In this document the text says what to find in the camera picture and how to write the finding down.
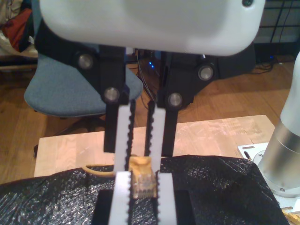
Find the yellow cable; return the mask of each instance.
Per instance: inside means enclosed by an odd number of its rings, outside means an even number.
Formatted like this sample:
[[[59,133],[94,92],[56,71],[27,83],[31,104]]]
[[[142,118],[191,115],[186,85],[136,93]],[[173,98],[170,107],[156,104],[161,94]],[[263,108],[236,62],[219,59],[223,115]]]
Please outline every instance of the yellow cable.
[[[287,220],[289,220],[290,222],[296,224],[296,225],[300,225],[300,217],[297,214],[293,214],[293,213],[288,213],[285,212],[284,210],[282,210],[285,218],[287,218]]]
[[[92,169],[88,168],[88,167],[91,167],[91,166],[105,166],[105,165],[101,165],[101,164],[85,165],[85,166],[82,167],[82,169],[85,172],[93,174],[93,175],[98,176],[98,177],[114,177],[115,176],[114,171],[109,171],[109,172],[96,171],[96,170],[92,170]]]

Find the chair seat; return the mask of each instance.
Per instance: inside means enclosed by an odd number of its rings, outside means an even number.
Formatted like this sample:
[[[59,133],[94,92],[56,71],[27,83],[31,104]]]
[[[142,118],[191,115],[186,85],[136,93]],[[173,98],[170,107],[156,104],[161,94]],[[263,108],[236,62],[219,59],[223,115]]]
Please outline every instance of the chair seat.
[[[130,99],[143,90],[140,79],[126,68]],[[24,95],[36,111],[59,117],[82,117],[105,113],[100,95],[77,69],[39,54],[38,66]]]

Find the wooden table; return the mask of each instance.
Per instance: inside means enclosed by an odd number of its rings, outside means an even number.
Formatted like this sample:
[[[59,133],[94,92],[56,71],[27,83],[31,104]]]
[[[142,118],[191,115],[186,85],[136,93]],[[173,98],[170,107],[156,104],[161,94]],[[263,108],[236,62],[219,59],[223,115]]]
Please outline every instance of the wooden table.
[[[177,124],[174,156],[240,157],[238,145],[268,142],[274,126],[265,115]],[[134,128],[132,154],[144,153],[146,127]],[[88,164],[113,164],[103,152],[104,132],[41,138],[34,176],[47,176]]]

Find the white toothed pad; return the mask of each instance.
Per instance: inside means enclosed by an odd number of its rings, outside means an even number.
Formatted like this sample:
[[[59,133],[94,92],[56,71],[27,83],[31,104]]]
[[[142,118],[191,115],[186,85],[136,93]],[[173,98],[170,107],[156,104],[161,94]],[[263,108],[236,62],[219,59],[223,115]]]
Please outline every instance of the white toothed pad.
[[[152,115],[153,123],[152,123],[152,131],[151,131],[151,146],[150,157],[151,157],[151,166],[153,172],[160,170],[160,160],[161,160],[161,152],[163,146],[163,138],[164,138],[164,129],[165,129],[165,109],[158,108],[155,105],[154,113]]]
[[[176,207],[171,173],[158,174],[158,225],[176,225]]]
[[[125,158],[127,150],[127,141],[130,125],[130,104],[120,105],[118,111],[118,123],[117,123],[117,135],[116,135],[116,147],[114,154],[114,168],[113,171],[125,171]]]
[[[131,173],[128,171],[117,172],[116,174],[108,222],[109,225],[128,225],[130,176]]]

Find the silver cylinder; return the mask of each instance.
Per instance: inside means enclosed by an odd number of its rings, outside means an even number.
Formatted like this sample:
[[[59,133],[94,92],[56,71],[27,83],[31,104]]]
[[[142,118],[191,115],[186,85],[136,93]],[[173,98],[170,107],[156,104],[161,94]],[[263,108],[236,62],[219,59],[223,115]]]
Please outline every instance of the silver cylinder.
[[[300,187],[300,137],[279,121],[258,164],[262,174],[284,188]]]

